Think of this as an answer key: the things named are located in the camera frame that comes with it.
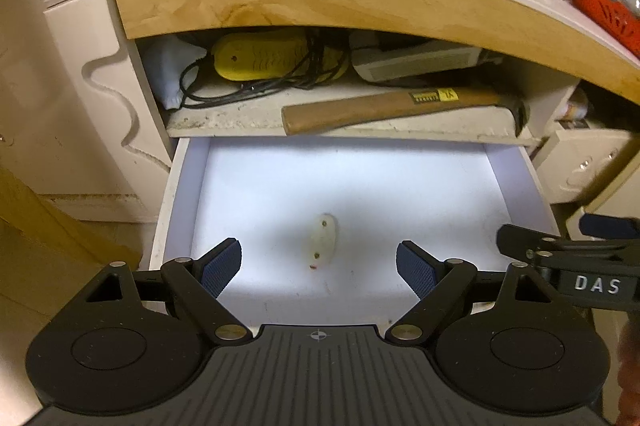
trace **silver screw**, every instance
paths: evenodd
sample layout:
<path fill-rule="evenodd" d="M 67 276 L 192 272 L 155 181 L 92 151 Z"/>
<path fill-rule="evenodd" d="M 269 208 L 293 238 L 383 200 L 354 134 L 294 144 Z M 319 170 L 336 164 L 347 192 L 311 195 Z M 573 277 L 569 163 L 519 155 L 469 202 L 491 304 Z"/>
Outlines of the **silver screw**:
<path fill-rule="evenodd" d="M 222 325 L 216 329 L 216 335 L 221 340 L 235 341 L 246 336 L 246 329 L 240 325 Z"/>
<path fill-rule="evenodd" d="M 396 340 L 413 341 L 422 335 L 422 329 L 415 325 L 396 325 L 391 329 L 391 335 Z"/>

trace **black cable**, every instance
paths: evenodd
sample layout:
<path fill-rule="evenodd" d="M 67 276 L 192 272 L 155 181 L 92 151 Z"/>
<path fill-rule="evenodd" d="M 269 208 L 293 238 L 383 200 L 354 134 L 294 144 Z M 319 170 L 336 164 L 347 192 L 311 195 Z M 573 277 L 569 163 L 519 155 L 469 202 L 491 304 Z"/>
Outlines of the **black cable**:
<path fill-rule="evenodd" d="M 184 86 L 184 78 L 186 74 L 206 60 L 209 55 L 202 57 L 187 66 L 178 80 L 180 91 L 184 94 L 180 107 L 189 109 L 206 109 L 216 106 L 224 106 L 235 102 L 242 102 L 250 99 L 265 97 L 288 88 L 311 89 L 318 84 L 319 79 L 323 75 L 327 78 L 322 82 L 330 82 L 343 66 L 348 52 L 344 50 L 338 59 L 338 63 L 329 70 L 322 69 L 322 60 L 324 57 L 325 44 L 322 38 L 314 31 L 308 29 L 305 31 L 307 53 L 293 67 L 293 69 L 282 77 L 273 79 L 259 79 L 249 82 L 241 82 L 239 88 L 232 93 L 215 97 L 203 97 L 193 93 L 195 82 L 189 87 Z M 308 68 L 302 75 L 294 76 L 294 74 L 308 61 Z M 187 100 L 196 101 L 194 104 L 187 104 Z"/>

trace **tiled floor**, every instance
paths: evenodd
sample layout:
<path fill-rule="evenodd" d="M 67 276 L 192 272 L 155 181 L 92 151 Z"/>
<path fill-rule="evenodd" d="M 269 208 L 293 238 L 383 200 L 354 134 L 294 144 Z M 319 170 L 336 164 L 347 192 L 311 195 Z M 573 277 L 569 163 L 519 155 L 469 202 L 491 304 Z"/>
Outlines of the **tiled floor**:
<path fill-rule="evenodd" d="M 155 224 L 89 222 L 95 232 L 142 252 L 147 268 Z M 101 268 L 68 262 L 0 221 L 0 425 L 19 426 L 40 409 L 24 369 L 38 331 Z"/>

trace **red plastic basket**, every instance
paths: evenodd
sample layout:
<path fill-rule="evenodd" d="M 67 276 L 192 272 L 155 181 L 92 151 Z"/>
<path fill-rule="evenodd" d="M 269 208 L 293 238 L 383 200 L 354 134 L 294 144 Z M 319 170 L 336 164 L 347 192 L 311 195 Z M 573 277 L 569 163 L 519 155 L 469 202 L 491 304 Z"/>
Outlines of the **red plastic basket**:
<path fill-rule="evenodd" d="M 640 58 L 640 20 L 615 0 L 572 0 L 574 5 Z"/>

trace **open white drawer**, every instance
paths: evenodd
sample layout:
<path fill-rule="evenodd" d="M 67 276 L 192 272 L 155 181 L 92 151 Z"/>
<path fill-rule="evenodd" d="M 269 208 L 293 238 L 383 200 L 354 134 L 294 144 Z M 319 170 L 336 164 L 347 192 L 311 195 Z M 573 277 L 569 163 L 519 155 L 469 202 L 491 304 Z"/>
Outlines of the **open white drawer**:
<path fill-rule="evenodd" d="M 332 260 L 310 268 L 310 235 L 332 215 Z M 521 147 L 390 139 L 181 139 L 151 269 L 198 258 L 227 237 L 239 273 L 219 301 L 243 323 L 377 324 L 383 333 L 417 298 L 396 272 L 412 240 L 440 260 L 479 269 L 509 260 L 495 233 L 514 223 L 558 234 Z"/>

